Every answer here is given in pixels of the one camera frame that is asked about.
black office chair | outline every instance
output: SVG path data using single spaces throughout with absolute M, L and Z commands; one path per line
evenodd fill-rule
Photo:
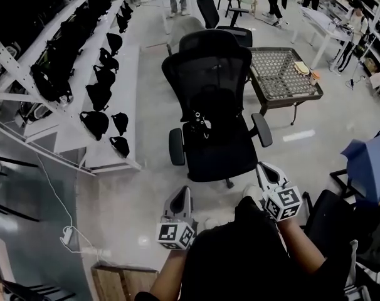
M 183 134 L 180 128 L 169 133 L 171 161 L 184 165 L 186 153 L 192 181 L 225 179 L 231 188 L 229 178 L 256 167 L 251 138 L 258 135 L 263 147 L 272 144 L 270 129 L 260 114 L 251 116 L 255 125 L 251 131 L 241 115 L 250 63 L 250 50 L 239 46 L 231 33 L 206 29 L 183 37 L 179 53 L 162 64 L 185 123 Z
M 198 8 L 200 9 L 201 14 L 205 20 L 205 27 L 207 29 L 215 28 L 219 23 L 219 14 L 216 10 L 214 0 L 197 0 Z M 252 47 L 253 46 L 253 34 L 250 30 L 245 28 L 235 27 L 236 20 L 240 13 L 248 13 L 249 11 L 246 9 L 240 8 L 229 8 L 229 11 L 233 11 L 232 21 L 230 26 L 218 26 L 216 29 L 222 29 L 229 31 L 234 34 L 239 45 L 244 47 Z
M 308 193 L 310 216 L 305 233 L 326 257 L 335 255 L 340 246 L 358 240 L 356 261 L 373 272 L 380 272 L 380 206 L 359 204 L 354 208 L 339 195 L 324 190 L 314 207 Z M 380 285 L 356 266 L 356 286 L 365 285 L 371 300 L 380 300 Z

chair seat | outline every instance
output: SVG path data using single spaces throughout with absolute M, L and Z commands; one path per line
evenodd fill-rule
M 238 36 L 235 34 L 238 44 L 243 47 L 252 47 L 253 46 L 253 33 L 245 28 L 238 27 L 229 27 L 229 26 L 218 26 L 216 29 L 228 30 L 228 31 L 239 31 L 240 33 L 245 33 L 244 36 Z
M 191 130 L 183 125 L 189 178 L 194 182 L 212 182 L 235 177 L 255 169 L 257 154 L 243 116 L 239 115 L 223 133 L 201 145 Z

gray floor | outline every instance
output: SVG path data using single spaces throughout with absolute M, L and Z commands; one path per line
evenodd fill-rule
M 7 121 L 9 114 L 8 106 L 5 106 L 1 119 Z M 41 145 L 53 144 L 51 138 L 41 139 Z M 33 151 L 2 133 L 0 156 L 40 166 Z M 68 153 L 68 156 L 73 161 L 77 159 L 77 153 Z M 75 219 L 76 172 L 45 157 L 41 159 L 56 192 Z M 16 168 L 13 164 L 5 164 L 3 172 L 8 176 L 1 178 L 0 204 L 41 220 L 35 223 L 0 214 L 0 239 L 6 243 L 16 282 L 26 286 L 52 284 L 76 292 L 76 300 L 90 300 L 80 256 L 71 254 L 59 241 L 62 229 L 70 224 L 70 219 L 55 198 L 44 172 L 40 168 Z M 78 248 L 75 240 L 73 248 Z
M 261 12 L 268 10 L 268 3 L 267 0 L 258 2 L 256 16 L 262 18 Z M 230 23 L 230 17 L 224 18 L 226 6 L 227 2 L 223 0 L 219 10 L 219 24 L 222 25 Z M 256 175 L 249 172 L 235 177 L 235 187 L 229 190 L 224 182 L 192 182 L 186 177 L 186 167 L 171 164 L 167 140 L 169 131 L 181 126 L 181 109 L 161 71 L 161 64 L 167 57 L 164 43 L 168 36 L 164 34 L 155 2 L 140 6 L 136 11 L 141 17 L 132 19 L 135 26 L 130 29 L 135 31 L 131 34 L 142 46 L 137 85 L 136 159 L 144 169 L 99 176 L 96 186 L 89 185 L 87 177 L 83 177 L 78 182 L 78 225 L 108 255 L 105 258 L 111 263 L 135 263 L 159 270 L 167 250 L 154 242 L 155 227 L 164 200 L 173 191 L 189 185 L 194 198 L 195 218 L 201 224 L 208 217 L 224 223 L 233 218 L 233 209 L 243 188 L 248 183 L 256 183 Z M 193 5 L 193 11 L 193 15 L 204 23 L 197 6 Z M 292 47 L 306 64 L 311 64 L 322 40 L 316 38 L 315 44 L 310 46 L 307 41 L 313 31 L 304 25 L 296 43 L 291 44 L 292 29 L 300 26 L 298 6 L 289 0 L 288 9 L 283 13 L 290 23 L 283 30 L 258 21 L 250 14 L 239 18 L 237 24 L 253 31 L 254 46 Z M 354 90 L 345 85 L 354 71 L 356 60 L 351 61 L 342 76 L 328 70 L 327 60 L 336 52 L 337 46 L 331 45 L 317 66 L 324 96 L 301 105 L 294 126 L 290 126 L 293 108 L 269 110 L 265 118 L 272 131 L 273 145 L 264 149 L 258 138 L 254 139 L 259 160 L 283 169 L 300 192 L 311 194 L 313 202 L 323 189 L 339 191 L 329 179 L 329 172 L 345 168 L 346 159 L 339 153 L 349 142 L 352 139 L 369 140 L 380 129 L 380 99 L 372 97 L 367 81 L 359 82 Z M 355 79 L 363 74 L 362 68 L 358 68 Z M 244 107 L 243 116 L 251 128 L 250 115 L 259 112 L 260 104 L 250 84 L 245 88 Z M 308 130 L 314 130 L 315 135 L 293 142 L 283 140 L 286 135 Z M 305 220 L 303 211 L 298 221 L 304 224 Z M 84 256 L 88 278 L 89 266 L 94 261 L 93 256 Z

grid tray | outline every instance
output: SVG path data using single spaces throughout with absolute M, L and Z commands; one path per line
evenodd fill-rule
M 253 48 L 251 64 L 257 82 L 267 99 L 322 94 L 318 83 L 310 84 L 310 75 L 295 69 L 300 57 L 291 48 Z

white cable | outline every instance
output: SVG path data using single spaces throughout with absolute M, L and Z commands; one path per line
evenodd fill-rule
M 106 263 L 108 263 L 110 266 L 112 267 L 124 267 L 124 266 L 138 266 L 138 267 L 143 267 L 143 268 L 150 268 L 148 267 L 147 265 L 142 265 L 140 263 L 126 263 L 126 264 L 121 264 L 121 265 L 114 265 L 112 263 L 110 263 L 108 260 L 106 260 L 99 252 L 99 249 L 96 249 L 93 244 L 90 242 L 90 240 L 82 233 L 78 230 L 78 228 L 76 228 L 75 226 L 73 226 L 73 218 L 71 216 L 71 214 L 69 213 L 69 210 L 67 210 L 67 207 L 63 204 L 62 200 L 59 198 L 59 196 L 57 195 L 56 191 L 55 191 L 55 188 L 53 187 L 52 183 L 51 183 L 51 179 L 48 175 L 48 173 L 46 172 L 46 169 L 45 169 L 45 166 L 44 166 L 44 163 L 42 162 L 42 160 L 40 159 L 38 153 L 35 153 L 37 155 L 37 158 L 38 160 L 40 161 L 41 163 L 41 166 L 42 166 L 42 170 L 44 171 L 45 175 L 46 175 L 46 178 L 48 180 L 48 183 L 50 184 L 51 188 L 52 188 L 52 191 L 53 191 L 53 194 L 55 194 L 56 198 L 59 200 L 60 204 L 62 204 L 62 206 L 64 207 L 67 215 L 69 216 L 70 218 L 70 226 L 65 226 L 63 228 L 63 233 L 65 233 L 66 229 L 67 228 L 73 228 L 79 235 L 82 236 L 82 238 L 91 246 L 91 248 L 93 249 L 93 251 L 95 251 L 95 255 L 97 256 L 97 262 L 100 261 L 100 258 L 105 261 Z M 70 253 L 77 253 L 77 254 L 91 254 L 89 252 L 86 252 L 86 251 L 73 251 L 71 248 L 69 248 L 67 245 L 65 245 L 65 243 L 63 242 L 62 238 L 59 237 L 59 240 L 60 240 L 60 243 L 62 243 L 62 245 L 70 252 Z

